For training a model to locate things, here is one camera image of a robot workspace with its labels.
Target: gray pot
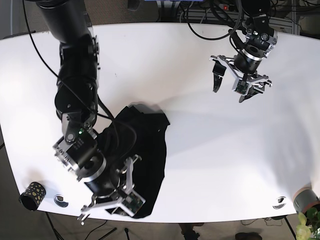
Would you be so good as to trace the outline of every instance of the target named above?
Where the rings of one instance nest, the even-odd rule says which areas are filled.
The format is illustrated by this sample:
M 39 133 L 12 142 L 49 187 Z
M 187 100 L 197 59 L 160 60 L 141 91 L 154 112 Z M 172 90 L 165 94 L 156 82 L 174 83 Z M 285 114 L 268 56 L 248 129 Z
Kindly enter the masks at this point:
M 293 206 L 297 213 L 305 214 L 309 208 L 320 210 L 320 200 L 310 187 L 301 188 L 293 197 Z

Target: silver bracket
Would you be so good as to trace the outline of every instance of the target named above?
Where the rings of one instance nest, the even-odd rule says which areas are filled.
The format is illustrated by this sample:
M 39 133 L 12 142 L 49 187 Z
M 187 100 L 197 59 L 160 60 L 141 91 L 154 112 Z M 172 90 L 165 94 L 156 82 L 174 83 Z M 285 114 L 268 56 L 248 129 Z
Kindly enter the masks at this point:
M 138 212 L 146 200 L 134 191 L 132 172 L 134 169 L 134 163 L 141 159 L 142 158 L 139 155 L 134 155 L 133 158 L 128 157 L 125 160 L 123 169 L 119 170 L 119 173 L 121 172 L 126 174 L 125 185 L 120 186 L 121 190 L 126 194 L 126 197 L 122 197 L 117 192 L 114 192 L 114 194 L 110 196 L 113 198 L 113 201 L 97 203 L 98 197 L 93 195 L 91 197 L 90 205 L 84 205 L 81 209 L 81 215 L 77 218 L 81 222 L 81 225 L 85 224 L 85 220 L 93 211 L 114 209 L 111 213 L 113 214 L 117 208 L 121 208 L 130 217 L 133 217 Z

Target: black cloth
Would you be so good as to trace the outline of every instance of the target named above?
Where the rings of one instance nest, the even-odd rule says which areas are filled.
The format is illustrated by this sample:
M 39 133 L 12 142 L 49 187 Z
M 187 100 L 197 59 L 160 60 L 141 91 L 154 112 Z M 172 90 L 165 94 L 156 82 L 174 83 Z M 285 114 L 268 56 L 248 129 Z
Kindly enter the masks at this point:
M 134 106 L 126 106 L 115 119 L 127 123 L 136 132 L 135 145 L 119 161 L 123 162 L 127 157 L 136 154 L 142 157 L 141 161 L 136 161 L 133 165 L 132 179 L 135 185 L 134 190 L 145 199 L 145 203 L 133 218 L 144 218 L 152 213 L 165 177 L 167 156 L 165 133 L 170 123 L 164 113 L 144 114 Z M 119 123 L 116 123 L 116 128 L 120 133 L 120 146 L 113 154 L 121 156 L 132 144 L 133 133 L 128 127 Z M 115 144 L 115 131 L 112 124 L 99 134 L 98 146 L 106 156 L 110 154 L 111 149 L 115 148 Z

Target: screw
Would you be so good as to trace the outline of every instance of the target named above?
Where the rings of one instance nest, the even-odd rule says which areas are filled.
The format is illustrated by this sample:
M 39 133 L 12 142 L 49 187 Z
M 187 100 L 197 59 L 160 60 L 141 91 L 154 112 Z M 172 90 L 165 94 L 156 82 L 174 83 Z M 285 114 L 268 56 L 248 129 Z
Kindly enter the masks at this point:
M 68 134 L 67 138 L 68 140 L 73 140 L 74 139 L 74 135 L 72 133 Z

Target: small cup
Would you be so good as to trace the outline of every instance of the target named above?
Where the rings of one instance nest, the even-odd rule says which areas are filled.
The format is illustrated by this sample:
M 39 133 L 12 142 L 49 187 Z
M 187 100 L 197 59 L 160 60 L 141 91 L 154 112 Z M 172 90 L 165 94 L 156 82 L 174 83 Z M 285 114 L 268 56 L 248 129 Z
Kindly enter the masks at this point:
M 46 190 L 40 183 L 33 181 L 27 189 L 20 195 L 19 202 L 30 210 L 35 211 L 38 209 L 40 203 L 46 196 Z

